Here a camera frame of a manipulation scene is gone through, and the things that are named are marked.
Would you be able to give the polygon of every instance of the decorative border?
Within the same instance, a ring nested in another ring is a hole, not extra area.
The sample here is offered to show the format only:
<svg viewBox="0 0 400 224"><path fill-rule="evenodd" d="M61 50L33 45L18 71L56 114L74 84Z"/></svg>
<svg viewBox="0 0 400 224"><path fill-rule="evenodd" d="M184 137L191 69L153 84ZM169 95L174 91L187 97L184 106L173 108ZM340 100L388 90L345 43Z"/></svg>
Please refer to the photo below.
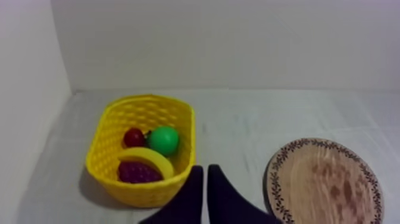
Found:
<svg viewBox="0 0 400 224"><path fill-rule="evenodd" d="M378 181L376 180L374 174L370 171L369 167L364 164L364 162L351 150L347 149L343 145L337 144L335 142L324 140L324 139L307 139L302 138L299 140L295 140L290 142L289 144L285 145L275 156L275 161L270 164L272 168L272 172L270 172L270 180L271 180L271 190L273 199L276 202L277 211L282 215L282 219L287 224L294 224L295 221L290 213L290 210L285 207L282 203L283 197L281 196L281 186L279 184L279 177L278 171L282 167L282 164L286 161L289 157L289 153L293 153L295 150L302 148L304 145L314 145L318 147L324 147L329 150L337 150L339 153L345 155L345 157L352 159L354 162L359 163L359 168L361 169L362 173L364 174L367 182L372 186L372 193L373 193L373 202L374 202L374 209L375 209L375 217L374 220L370 222L370 224L381 224L383 218L383 207L381 204L382 196L379 188Z"/></svg>

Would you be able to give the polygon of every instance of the red fruit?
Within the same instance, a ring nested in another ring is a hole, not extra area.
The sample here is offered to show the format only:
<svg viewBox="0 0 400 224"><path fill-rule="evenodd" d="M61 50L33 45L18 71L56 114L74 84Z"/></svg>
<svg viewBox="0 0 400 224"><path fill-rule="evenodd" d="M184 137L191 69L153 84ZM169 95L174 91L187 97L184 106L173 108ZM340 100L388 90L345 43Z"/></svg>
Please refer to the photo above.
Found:
<svg viewBox="0 0 400 224"><path fill-rule="evenodd" d="M118 176L126 183L148 183L161 181L163 177L148 165L136 161L123 161L118 167Z"/></svg>
<svg viewBox="0 0 400 224"><path fill-rule="evenodd" d="M144 147L146 139L142 131L137 128L129 129L124 135L124 143L126 147Z"/></svg>

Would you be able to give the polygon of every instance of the woven basket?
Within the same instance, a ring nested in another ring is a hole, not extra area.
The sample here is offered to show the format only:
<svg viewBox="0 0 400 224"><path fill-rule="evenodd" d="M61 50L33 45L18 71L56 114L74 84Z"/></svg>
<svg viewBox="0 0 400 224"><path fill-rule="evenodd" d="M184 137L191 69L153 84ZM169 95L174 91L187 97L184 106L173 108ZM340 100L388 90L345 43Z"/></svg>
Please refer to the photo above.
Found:
<svg viewBox="0 0 400 224"><path fill-rule="evenodd" d="M173 178L151 183L118 181L119 160L124 133L131 127L144 132L158 126L171 126L179 132L178 153L170 157ZM135 207L159 207L168 203L184 184L195 164L195 118L192 107L176 99L139 95L112 102L104 111L86 157L89 173L116 200Z"/></svg>

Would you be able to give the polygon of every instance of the purple grapes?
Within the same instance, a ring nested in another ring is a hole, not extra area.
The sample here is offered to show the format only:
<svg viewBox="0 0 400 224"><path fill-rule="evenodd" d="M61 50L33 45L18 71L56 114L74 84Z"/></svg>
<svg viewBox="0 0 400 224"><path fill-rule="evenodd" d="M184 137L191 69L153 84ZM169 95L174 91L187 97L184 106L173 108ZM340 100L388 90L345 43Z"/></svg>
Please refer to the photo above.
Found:
<svg viewBox="0 0 400 224"><path fill-rule="evenodd" d="M122 182L148 183L161 181L163 177L150 166L135 162L122 161L118 167L118 175Z"/></svg>

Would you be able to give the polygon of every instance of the basket rim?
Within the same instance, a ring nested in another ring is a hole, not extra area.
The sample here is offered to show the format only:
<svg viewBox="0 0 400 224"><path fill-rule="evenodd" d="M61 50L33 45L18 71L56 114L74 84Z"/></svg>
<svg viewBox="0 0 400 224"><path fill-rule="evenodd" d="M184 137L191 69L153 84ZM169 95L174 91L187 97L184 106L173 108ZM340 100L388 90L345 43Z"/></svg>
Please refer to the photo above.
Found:
<svg viewBox="0 0 400 224"><path fill-rule="evenodd" d="M104 120L106 118L106 116L109 114L110 110L113 109L114 107L127 102L127 101L132 101L132 100L143 100L145 98L161 98L161 99L169 99L175 102L179 102L182 104L186 104L187 106L189 106L190 112L191 112L191 120L192 120L192 125L190 127L190 135L192 140L190 141L190 157L189 157L189 164L187 166L187 168L185 168L185 170L183 172L181 172L181 174L173 176L172 178L168 178L166 180L162 180L162 181L157 181L157 182L150 182L150 183L124 183L121 181L114 181L108 178L104 178L100 175L98 175L92 167L92 164L90 162L90 159L93 156L93 151L94 151L94 145L95 142L97 142L98 138L99 138L99 131L102 129L102 125L104 125ZM89 151L87 152L87 156L86 156L86 169L89 172L89 174L91 176L93 176L97 181L101 182L101 183L105 183L107 185L113 185L113 186L117 186L119 188L125 188L125 189L154 189L154 188L159 188L159 187L163 187L163 186L167 186L167 185L172 185L175 183L180 182L182 179L186 179L189 176L190 170L192 168L192 166L194 166L195 164L195 112L194 109L186 102L183 102L181 100L172 98L172 97L165 97L165 96L160 96L160 95L153 95L153 94L143 94L143 95L131 95L131 96L126 96L126 97L122 97L120 99L117 99L111 103L109 103L106 106L106 109L104 110L100 121L99 121L99 125L96 129L96 133L95 136L93 138L92 143L90 144L90 148Z"/></svg>

